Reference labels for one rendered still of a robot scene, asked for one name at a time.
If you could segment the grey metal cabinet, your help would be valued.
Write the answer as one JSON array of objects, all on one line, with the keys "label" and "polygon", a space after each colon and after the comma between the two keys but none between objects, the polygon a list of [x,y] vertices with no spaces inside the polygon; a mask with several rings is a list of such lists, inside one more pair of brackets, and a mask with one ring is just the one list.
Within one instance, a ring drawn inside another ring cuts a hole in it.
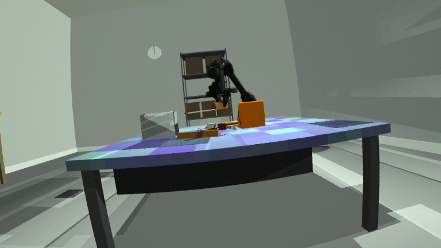
[{"label": "grey metal cabinet", "polygon": [[141,114],[142,141],[175,138],[179,132],[177,111]]}]

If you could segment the yellow bar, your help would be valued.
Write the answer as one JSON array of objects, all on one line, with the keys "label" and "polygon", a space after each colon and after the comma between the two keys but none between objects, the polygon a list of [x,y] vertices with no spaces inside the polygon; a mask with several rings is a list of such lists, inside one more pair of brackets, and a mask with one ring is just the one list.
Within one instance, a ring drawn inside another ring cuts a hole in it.
[{"label": "yellow bar", "polygon": [[218,130],[205,130],[205,131],[191,131],[191,132],[178,132],[177,139],[182,138],[203,138],[203,137],[217,137],[219,136]]}]

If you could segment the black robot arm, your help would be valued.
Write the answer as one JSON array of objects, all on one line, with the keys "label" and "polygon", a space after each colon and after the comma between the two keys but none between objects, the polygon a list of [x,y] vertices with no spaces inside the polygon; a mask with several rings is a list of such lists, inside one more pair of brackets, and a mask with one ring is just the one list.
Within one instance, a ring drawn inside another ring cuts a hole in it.
[{"label": "black robot arm", "polygon": [[[221,66],[222,63],[225,63]],[[218,69],[219,68],[219,69]],[[242,102],[253,102],[257,101],[250,91],[247,91],[239,79],[234,74],[234,68],[231,62],[228,60],[223,60],[222,58],[213,59],[206,64],[207,76],[214,80],[225,79],[225,75],[229,76],[231,81],[234,83],[238,91],[241,93]],[[222,84],[217,81],[217,83],[212,82],[212,85],[208,87],[210,92],[217,92],[222,88]]]}]

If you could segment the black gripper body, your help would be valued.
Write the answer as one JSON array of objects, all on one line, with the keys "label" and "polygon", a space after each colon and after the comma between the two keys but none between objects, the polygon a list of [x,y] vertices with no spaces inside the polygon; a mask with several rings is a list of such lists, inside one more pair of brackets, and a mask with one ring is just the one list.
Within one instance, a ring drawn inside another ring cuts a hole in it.
[{"label": "black gripper body", "polygon": [[219,96],[219,94],[230,94],[232,93],[236,93],[237,88],[236,87],[230,87],[230,88],[226,88],[225,83],[226,81],[224,79],[217,79],[215,80],[214,83],[217,83],[217,81],[219,80],[219,82],[222,84],[222,88],[219,89],[217,92],[206,92],[206,96]]}]

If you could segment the brown cylinder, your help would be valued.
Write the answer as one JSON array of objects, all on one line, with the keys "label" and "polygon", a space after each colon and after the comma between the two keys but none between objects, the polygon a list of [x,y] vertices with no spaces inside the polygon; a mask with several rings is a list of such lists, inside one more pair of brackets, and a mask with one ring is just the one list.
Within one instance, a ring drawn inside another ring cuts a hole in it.
[{"label": "brown cylinder", "polygon": [[[223,102],[214,102],[211,104],[211,110],[219,110],[219,109],[227,109],[228,108],[228,103],[226,105],[226,107],[224,107]],[[203,111],[211,111],[211,110],[203,110]],[[190,112],[190,113],[198,113],[198,112],[203,112],[203,111],[194,111],[194,112]],[[184,114],[190,114],[190,113],[184,113]]]}]

